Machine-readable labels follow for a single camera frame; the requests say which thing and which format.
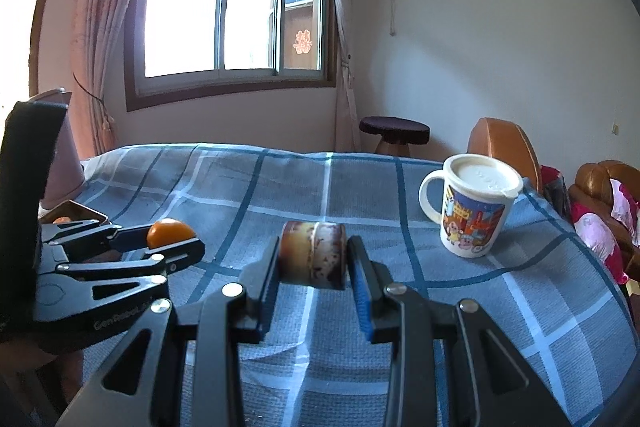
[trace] mug handle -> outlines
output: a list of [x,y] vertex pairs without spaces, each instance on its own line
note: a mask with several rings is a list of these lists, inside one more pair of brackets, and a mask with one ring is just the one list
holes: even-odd
[[422,211],[427,215],[429,219],[434,221],[435,223],[442,224],[442,213],[436,212],[435,208],[431,206],[429,200],[427,199],[427,185],[434,180],[443,180],[444,179],[444,171],[433,171],[428,176],[422,180],[420,184],[420,190],[418,190],[418,201],[420,202],[420,207]]

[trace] pink lampshade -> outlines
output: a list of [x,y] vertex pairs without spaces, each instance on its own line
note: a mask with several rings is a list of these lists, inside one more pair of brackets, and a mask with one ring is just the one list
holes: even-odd
[[[71,92],[62,87],[37,94],[30,98],[31,102],[57,102],[69,104]],[[80,165],[78,150],[71,132],[68,115],[60,128],[56,153],[49,169],[47,188],[40,206],[50,209],[62,201],[74,199],[84,188],[84,170]]]

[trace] wooden stool leg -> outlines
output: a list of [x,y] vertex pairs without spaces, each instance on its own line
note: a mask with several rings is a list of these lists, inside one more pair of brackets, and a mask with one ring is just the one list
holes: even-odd
[[404,158],[411,158],[411,152],[409,146],[406,143],[389,143],[384,139],[380,140],[376,147],[376,154],[385,154],[387,156],[402,156]]

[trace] brown leather sofa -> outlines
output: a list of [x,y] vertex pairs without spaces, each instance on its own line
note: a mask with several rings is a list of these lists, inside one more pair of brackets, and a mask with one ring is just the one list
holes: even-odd
[[631,279],[640,280],[640,248],[631,242],[626,228],[611,217],[612,178],[625,185],[636,201],[640,200],[640,171],[616,160],[586,163],[580,167],[575,176],[575,184],[569,188],[569,198],[602,218],[620,245],[626,273]]
[[471,131],[467,152],[491,156],[510,165],[542,193],[542,175],[536,152],[519,125],[497,118],[481,118]]

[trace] pink floral fabric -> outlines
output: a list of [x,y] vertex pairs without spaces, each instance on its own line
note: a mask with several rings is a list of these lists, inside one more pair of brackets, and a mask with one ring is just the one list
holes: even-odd
[[611,188],[613,190],[613,208],[611,210],[611,217],[622,223],[622,225],[629,231],[629,234],[631,234],[633,244],[638,247],[640,246],[637,230],[638,204],[625,185],[620,183],[618,180],[611,180]]
[[575,232],[587,247],[604,263],[618,284],[626,284],[629,280],[625,273],[622,252],[613,232],[605,225],[600,216],[593,214],[590,209],[580,203],[571,206]]

